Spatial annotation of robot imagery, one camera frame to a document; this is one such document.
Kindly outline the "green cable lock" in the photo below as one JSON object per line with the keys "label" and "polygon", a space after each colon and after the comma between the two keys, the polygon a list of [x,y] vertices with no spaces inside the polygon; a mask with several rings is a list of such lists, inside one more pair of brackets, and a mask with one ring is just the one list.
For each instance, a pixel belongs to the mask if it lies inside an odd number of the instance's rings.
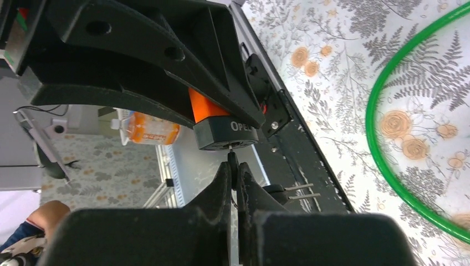
{"label": "green cable lock", "polygon": [[405,205],[469,245],[469,3],[365,43],[372,158]]}

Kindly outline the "black headed keys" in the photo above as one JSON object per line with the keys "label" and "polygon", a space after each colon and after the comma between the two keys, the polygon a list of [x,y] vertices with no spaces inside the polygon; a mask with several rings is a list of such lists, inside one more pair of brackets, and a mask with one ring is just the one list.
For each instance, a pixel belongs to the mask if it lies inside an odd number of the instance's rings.
{"label": "black headed keys", "polygon": [[[231,167],[232,190],[235,191],[237,189],[237,180],[238,180],[237,176],[238,176],[239,163],[238,163],[237,155],[233,151],[233,146],[234,146],[234,143],[228,144],[225,147],[229,148],[227,160]],[[273,184],[273,185],[264,186],[262,187],[262,189],[264,189],[268,194],[270,194],[271,197],[273,197],[278,203],[280,203],[281,205],[285,205],[289,201],[305,200],[308,198],[313,198],[315,200],[317,197],[320,197],[321,196],[320,193],[311,193],[307,195],[297,195],[297,196],[288,195],[288,192],[299,191],[304,188],[309,188],[312,186],[313,184],[311,183],[306,184],[306,185],[294,186],[294,187],[284,187],[279,184]]]}

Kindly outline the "orange black padlock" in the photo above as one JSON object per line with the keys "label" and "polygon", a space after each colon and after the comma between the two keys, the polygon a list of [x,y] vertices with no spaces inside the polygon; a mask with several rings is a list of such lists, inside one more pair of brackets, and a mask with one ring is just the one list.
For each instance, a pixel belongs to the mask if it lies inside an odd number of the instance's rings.
{"label": "orange black padlock", "polygon": [[193,88],[188,89],[200,150],[221,151],[250,146],[259,141],[257,130],[236,118]]}

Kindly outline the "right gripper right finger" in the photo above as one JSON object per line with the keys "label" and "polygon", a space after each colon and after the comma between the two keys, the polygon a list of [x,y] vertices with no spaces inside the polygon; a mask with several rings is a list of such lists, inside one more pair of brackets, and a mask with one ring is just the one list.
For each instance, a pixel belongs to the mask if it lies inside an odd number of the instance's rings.
{"label": "right gripper right finger", "polygon": [[390,217],[290,212],[256,183],[247,163],[238,167],[237,203],[243,265],[415,265]]}

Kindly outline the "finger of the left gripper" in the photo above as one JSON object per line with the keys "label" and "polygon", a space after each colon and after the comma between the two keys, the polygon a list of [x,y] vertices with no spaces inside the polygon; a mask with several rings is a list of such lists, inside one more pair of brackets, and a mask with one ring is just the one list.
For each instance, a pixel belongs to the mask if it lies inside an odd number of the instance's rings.
{"label": "finger of the left gripper", "polygon": [[164,55],[152,62],[96,49],[45,48],[31,55],[31,103],[116,107],[192,127],[188,87],[165,72],[180,66]]}
{"label": "finger of the left gripper", "polygon": [[47,20],[62,42],[154,65],[163,81],[193,88],[260,128],[232,14],[210,1],[50,1]]}

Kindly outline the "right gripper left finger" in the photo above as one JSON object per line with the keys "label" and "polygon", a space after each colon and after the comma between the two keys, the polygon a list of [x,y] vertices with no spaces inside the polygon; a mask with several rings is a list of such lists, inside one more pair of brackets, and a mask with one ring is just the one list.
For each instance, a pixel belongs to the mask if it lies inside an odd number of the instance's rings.
{"label": "right gripper left finger", "polygon": [[40,265],[228,265],[231,167],[182,208],[80,209]]}

